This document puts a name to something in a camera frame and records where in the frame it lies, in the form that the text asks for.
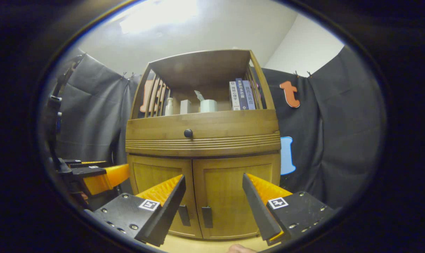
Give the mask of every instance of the white box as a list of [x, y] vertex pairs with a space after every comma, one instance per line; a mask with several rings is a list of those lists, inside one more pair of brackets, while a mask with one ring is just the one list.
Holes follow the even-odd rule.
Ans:
[[181, 104], [180, 104], [180, 114], [188, 114], [191, 113], [191, 109], [190, 109], [190, 104], [191, 102], [186, 99], [186, 100], [182, 100]]

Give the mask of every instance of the orange letter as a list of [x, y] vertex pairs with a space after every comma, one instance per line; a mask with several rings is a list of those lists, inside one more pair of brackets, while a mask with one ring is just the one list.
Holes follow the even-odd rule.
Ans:
[[286, 102], [290, 107], [297, 108], [300, 106], [300, 101], [295, 99], [294, 92], [296, 92], [296, 87], [292, 86], [291, 82], [285, 81], [280, 84], [280, 88], [285, 90]]

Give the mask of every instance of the book spine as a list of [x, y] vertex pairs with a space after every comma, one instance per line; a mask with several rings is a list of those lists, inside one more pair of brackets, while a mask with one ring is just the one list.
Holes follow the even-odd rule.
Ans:
[[239, 104], [241, 110], [248, 110], [247, 99], [245, 98], [245, 90], [243, 89], [242, 78], [236, 78], [236, 85], [238, 87]]
[[255, 98], [253, 98], [253, 93], [251, 92], [250, 82], [248, 80], [243, 80], [242, 83], [245, 89], [245, 96], [247, 97], [248, 109], [255, 110]]
[[238, 88], [236, 82], [230, 82], [230, 103], [233, 111], [240, 110]]

